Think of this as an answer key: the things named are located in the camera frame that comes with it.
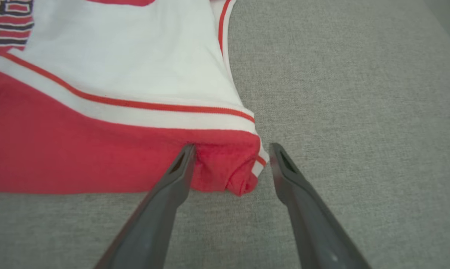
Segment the folded garment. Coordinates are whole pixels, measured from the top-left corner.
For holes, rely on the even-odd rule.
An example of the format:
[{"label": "folded garment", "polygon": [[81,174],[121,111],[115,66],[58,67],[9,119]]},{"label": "folded garment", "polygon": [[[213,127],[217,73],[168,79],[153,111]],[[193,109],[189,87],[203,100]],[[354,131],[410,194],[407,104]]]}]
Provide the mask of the folded garment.
[{"label": "folded garment", "polygon": [[189,143],[192,188],[252,191],[268,155],[232,82],[233,3],[36,0],[0,56],[0,191],[146,191]]}]

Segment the clothing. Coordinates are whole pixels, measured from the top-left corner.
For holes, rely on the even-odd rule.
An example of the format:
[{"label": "clothing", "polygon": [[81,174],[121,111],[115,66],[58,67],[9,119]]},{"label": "clothing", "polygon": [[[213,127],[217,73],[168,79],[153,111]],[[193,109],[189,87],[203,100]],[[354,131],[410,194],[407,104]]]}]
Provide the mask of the clothing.
[{"label": "clothing", "polygon": [[[0,57],[0,191],[146,191],[188,143],[192,188],[252,191],[268,156],[223,60],[218,8],[100,2],[36,0],[25,49]],[[214,4],[223,34],[233,4]]]}]

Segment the red and white jersey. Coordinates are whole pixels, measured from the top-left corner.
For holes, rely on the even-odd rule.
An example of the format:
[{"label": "red and white jersey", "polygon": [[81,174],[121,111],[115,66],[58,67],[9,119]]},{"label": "red and white jersey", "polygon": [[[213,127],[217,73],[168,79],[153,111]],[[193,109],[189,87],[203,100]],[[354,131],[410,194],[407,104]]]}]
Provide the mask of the red and white jersey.
[{"label": "red and white jersey", "polygon": [[252,191],[268,155],[231,77],[234,3],[35,0],[0,56],[0,191],[147,191],[189,143],[192,188]]}]

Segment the gray fabric surface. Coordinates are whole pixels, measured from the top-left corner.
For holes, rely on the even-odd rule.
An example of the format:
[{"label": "gray fabric surface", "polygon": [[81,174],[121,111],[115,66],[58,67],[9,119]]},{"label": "gray fabric surface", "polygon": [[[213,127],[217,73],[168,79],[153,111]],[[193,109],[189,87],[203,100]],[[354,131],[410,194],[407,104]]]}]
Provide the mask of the gray fabric surface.
[{"label": "gray fabric surface", "polygon": [[[370,264],[450,269],[450,38],[421,0],[239,0],[230,63]],[[0,268],[91,268],[141,194],[0,194]],[[256,190],[191,192],[166,268],[299,268],[269,167]]]}]

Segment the red stripe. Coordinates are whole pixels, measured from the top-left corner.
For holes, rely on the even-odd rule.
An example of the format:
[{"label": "red stripe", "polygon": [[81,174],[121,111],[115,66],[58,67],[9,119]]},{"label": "red stripe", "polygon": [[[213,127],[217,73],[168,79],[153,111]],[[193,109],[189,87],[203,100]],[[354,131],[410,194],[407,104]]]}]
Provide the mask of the red stripe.
[{"label": "red stripe", "polygon": [[256,160],[264,167],[266,166],[266,160],[264,160],[262,157],[258,156],[256,157]]},{"label": "red stripe", "polygon": [[108,98],[108,97],[88,94],[85,92],[81,92],[80,90],[77,90],[76,88],[72,87],[71,85],[66,83],[64,80],[57,77],[56,75],[51,74],[51,73],[45,71],[44,69],[42,69],[38,66],[35,66],[31,63],[28,63],[25,60],[20,59],[12,54],[5,53],[3,55],[3,57],[17,63],[20,66],[28,68],[40,75],[43,75],[46,78],[49,78],[50,80],[61,85],[62,87],[67,89],[69,92],[73,93],[74,95],[81,97],[83,99],[87,99],[89,101],[103,103],[103,104],[109,104],[109,105],[115,105],[115,106],[133,107],[133,108],[140,108],[140,109],[152,109],[152,110],[160,110],[160,111],[229,114],[229,115],[245,118],[254,123],[254,118],[252,116],[250,116],[244,112],[237,111],[234,109],[229,109],[229,108],[156,104],[156,103],[146,103],[146,102],[137,102],[137,101],[127,101],[127,100],[121,100],[121,99],[112,99],[112,98]]},{"label": "red stripe", "polygon": [[226,0],[220,15],[220,23],[218,24],[218,42],[220,43],[221,54],[223,54],[223,22],[225,21],[226,10],[231,0]]}]

